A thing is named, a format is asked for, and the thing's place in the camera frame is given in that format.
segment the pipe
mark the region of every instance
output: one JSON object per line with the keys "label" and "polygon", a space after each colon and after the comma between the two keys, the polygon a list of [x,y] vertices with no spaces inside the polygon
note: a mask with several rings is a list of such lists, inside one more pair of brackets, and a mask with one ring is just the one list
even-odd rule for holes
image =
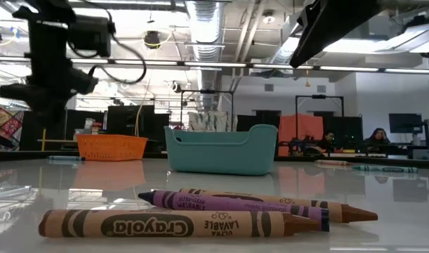
{"label": "pipe", "polygon": [[247,14],[245,17],[245,22],[242,25],[241,35],[239,36],[239,41],[237,43],[235,57],[233,61],[239,60],[239,54],[241,53],[242,44],[244,43],[245,36],[247,35],[247,31],[249,30],[249,25],[251,21],[251,16],[253,15],[253,7],[255,6],[255,0],[251,0],[249,6],[247,6]]}
{"label": "pipe", "polygon": [[[144,10],[144,11],[175,11],[186,13],[186,7],[183,1],[134,1],[131,4],[127,1],[124,1],[122,4],[116,4],[116,1],[107,2],[107,3],[97,3],[102,8],[108,10]],[[87,4],[83,1],[72,1],[70,2],[72,8],[99,8],[90,4]]]}
{"label": "pipe", "polygon": [[258,23],[260,22],[260,17],[263,15],[264,12],[264,5],[267,3],[267,0],[261,0],[259,3],[258,10],[256,11],[256,18],[253,22],[253,26],[251,27],[249,37],[247,38],[247,43],[245,44],[244,52],[242,53],[241,62],[245,61],[245,58],[247,57],[247,53],[249,53],[249,49],[251,46],[251,42],[253,41],[253,38],[255,37],[256,28],[258,27]]}
{"label": "pipe", "polygon": [[[218,44],[221,40],[224,3],[214,1],[187,1],[190,16],[191,41],[204,44]],[[193,46],[196,61],[218,62],[220,48],[217,46]],[[197,82],[200,89],[216,89],[218,72],[197,70]],[[213,98],[202,96],[205,110],[212,110]]]}

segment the computer monitor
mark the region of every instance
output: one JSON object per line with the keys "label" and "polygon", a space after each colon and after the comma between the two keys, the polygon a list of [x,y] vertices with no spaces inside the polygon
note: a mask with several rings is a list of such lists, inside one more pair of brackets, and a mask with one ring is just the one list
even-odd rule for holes
{"label": "computer monitor", "polygon": [[390,133],[422,134],[422,115],[420,113],[390,113]]}

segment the orange partition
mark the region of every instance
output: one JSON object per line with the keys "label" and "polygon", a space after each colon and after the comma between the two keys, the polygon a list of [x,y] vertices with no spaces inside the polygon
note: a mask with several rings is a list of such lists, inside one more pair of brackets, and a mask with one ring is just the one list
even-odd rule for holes
{"label": "orange partition", "polygon": [[[324,133],[322,117],[298,114],[298,139],[305,136],[314,136],[315,140],[321,140]],[[281,116],[279,118],[278,142],[291,141],[296,137],[296,116]],[[288,147],[279,147],[278,156],[289,156]]]}

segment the green crayon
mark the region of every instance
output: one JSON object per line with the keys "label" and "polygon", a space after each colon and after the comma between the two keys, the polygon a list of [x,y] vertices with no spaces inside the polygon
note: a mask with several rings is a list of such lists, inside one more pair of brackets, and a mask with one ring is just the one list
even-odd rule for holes
{"label": "green crayon", "polygon": [[384,167],[384,166],[354,166],[353,169],[359,171],[378,171],[378,172],[398,172],[398,173],[418,173],[415,167]]}

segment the ceiling duct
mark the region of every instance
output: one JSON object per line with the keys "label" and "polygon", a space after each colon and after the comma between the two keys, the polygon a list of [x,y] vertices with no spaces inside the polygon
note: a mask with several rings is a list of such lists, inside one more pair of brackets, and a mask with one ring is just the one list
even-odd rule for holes
{"label": "ceiling duct", "polygon": [[[190,16],[191,40],[203,43],[193,46],[197,61],[217,62],[220,60],[221,47],[217,44],[221,39],[224,3],[215,1],[187,1],[187,12]],[[197,81],[200,89],[218,89],[220,72],[213,70],[197,70]],[[214,110],[218,96],[201,96],[204,110]]]}

